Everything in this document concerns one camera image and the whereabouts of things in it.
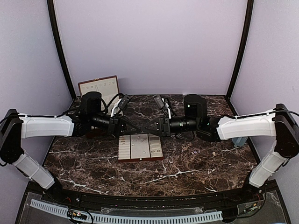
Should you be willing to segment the light blue plastic cup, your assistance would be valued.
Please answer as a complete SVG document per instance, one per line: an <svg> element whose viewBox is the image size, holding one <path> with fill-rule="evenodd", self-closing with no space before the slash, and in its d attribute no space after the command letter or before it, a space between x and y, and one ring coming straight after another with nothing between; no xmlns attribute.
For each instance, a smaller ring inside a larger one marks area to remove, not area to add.
<svg viewBox="0 0 299 224"><path fill-rule="evenodd" d="M242 147L245 145L248 137L237 137L237 138L232 138L232 142L234 144L234 147Z"/></svg>

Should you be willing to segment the right black frame post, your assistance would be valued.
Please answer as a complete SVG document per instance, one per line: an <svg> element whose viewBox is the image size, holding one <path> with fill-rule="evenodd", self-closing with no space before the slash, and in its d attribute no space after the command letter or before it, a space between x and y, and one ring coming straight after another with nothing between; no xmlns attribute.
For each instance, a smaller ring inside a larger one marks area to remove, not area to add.
<svg viewBox="0 0 299 224"><path fill-rule="evenodd" d="M246 5L246 12L245 12L245 17L244 17L244 23L243 23L243 28L242 28L242 35L240 39L240 45L234 65L234 69L232 72L232 76L230 79L230 83L228 86L228 90L226 93L226 98L228 100L231 100L233 91L235 89L236 81L238 79L238 75L240 72L246 44L247 44L247 39L249 35L249 29L250 29L250 24L251 24L251 18L252 18L252 13L253 13L253 7L254 7L254 0L247 0L247 5Z"/></svg>

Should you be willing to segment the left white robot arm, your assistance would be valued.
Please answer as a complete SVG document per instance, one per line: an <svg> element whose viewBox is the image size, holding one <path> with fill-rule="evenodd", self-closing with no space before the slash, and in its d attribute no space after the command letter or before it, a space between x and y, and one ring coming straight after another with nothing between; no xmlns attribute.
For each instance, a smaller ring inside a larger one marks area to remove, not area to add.
<svg viewBox="0 0 299 224"><path fill-rule="evenodd" d="M59 180L22 149L21 140L44 136L81 137L93 127L115 137L141 132L140 127L125 116L109 114L102 94L96 91L83 95L78 109L60 115L29 115L10 109L0 122L1 166L14 165L47 190L48 197L55 203L63 203L66 193L61 190Z"/></svg>

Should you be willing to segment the left black frame post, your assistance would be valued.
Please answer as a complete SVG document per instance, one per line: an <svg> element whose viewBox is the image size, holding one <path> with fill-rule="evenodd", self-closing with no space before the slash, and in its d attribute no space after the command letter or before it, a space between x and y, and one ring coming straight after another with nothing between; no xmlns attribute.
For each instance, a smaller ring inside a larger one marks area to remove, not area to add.
<svg viewBox="0 0 299 224"><path fill-rule="evenodd" d="M66 82L66 85L67 85L67 88L68 88L68 91L69 91L69 94L70 94L72 100L75 100L77 96L76 96L76 93L74 90L74 86L73 86L71 76L70 76L70 73L68 70L68 66L66 63L63 46L61 43L54 1L47 0L47 7L48 7L48 14L49 14L49 18L50 18L52 34L53 34L53 38L54 38L54 42L55 42L55 46L56 46L56 50L57 50L58 59L59 59L61 69L63 72L64 80Z"/></svg>

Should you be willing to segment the beige jewelry tray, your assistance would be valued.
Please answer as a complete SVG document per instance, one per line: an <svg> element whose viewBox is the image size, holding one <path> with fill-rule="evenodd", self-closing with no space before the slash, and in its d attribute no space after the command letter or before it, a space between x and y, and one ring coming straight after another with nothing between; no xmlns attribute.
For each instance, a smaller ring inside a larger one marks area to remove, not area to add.
<svg viewBox="0 0 299 224"><path fill-rule="evenodd" d="M119 137L118 162L163 160L160 137L152 134L132 134Z"/></svg>

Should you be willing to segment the black frame post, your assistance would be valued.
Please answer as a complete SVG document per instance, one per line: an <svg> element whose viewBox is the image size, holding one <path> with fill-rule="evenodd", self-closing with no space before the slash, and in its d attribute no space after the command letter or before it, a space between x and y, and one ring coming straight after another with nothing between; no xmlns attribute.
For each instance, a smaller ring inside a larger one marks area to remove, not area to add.
<svg viewBox="0 0 299 224"><path fill-rule="evenodd" d="M231 100L233 91L235 89L236 81L238 79L238 75L240 72L246 44L247 44L247 39L249 35L249 29L250 29L250 24L251 24L251 18L252 18L252 13L253 13L253 7L254 7L254 0L247 0L247 5L246 5L246 12L245 12L245 17L244 17L244 23L243 23L243 28L242 28L242 35L240 39L240 45L234 65L234 69L232 72L232 76L230 79L230 83L228 86L228 90L226 93L226 98L228 100Z"/></svg>
<svg viewBox="0 0 299 224"><path fill-rule="evenodd" d="M74 90L74 86L73 86L71 76L70 76L70 73L68 70L68 66L66 63L63 46L61 43L54 1L47 0L47 7L48 7L48 14L49 14L49 18L50 18L52 34L53 34L53 38L54 38L54 42L55 42L55 46L56 46L56 50L57 50L58 59L59 59L61 69L63 72L64 80L66 82L66 85L67 85L67 88L68 88L68 91L69 91L69 94L70 94L72 100L75 100L77 96L76 96L76 93Z"/></svg>

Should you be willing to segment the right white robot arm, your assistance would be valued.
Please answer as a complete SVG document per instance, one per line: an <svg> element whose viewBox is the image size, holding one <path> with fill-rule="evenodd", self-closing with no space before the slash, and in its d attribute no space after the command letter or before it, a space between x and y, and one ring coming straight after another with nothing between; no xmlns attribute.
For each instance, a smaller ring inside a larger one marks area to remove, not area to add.
<svg viewBox="0 0 299 224"><path fill-rule="evenodd" d="M287 110L284 104L257 114L209 117L206 99L189 94L184 97L184 116L172 116L171 108L160 95L153 99L159 109L167 109L168 114L142 125L141 130L145 133L169 137L195 131L198 138L208 142L252 136L276 138L270 151L249 174L246 186L238 193L238 198L244 203L256 196L256 188L263 186L270 176L299 153L299 126L293 118L294 112Z"/></svg>

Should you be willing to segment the black front rail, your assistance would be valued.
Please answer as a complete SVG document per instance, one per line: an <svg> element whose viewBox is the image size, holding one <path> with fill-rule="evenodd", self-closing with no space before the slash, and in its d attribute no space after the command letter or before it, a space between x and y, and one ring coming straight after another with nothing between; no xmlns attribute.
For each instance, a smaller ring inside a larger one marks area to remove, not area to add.
<svg viewBox="0 0 299 224"><path fill-rule="evenodd" d="M243 200L237 199L242 193L241 189L170 197L109 196L66 189L63 190L63 193L67 197L62 202L63 205L93 211L99 211L103 208L164 210L203 207L205 210L226 209L233 208L243 202L252 202L254 199L258 199L257 196L252 198L243 196Z"/></svg>

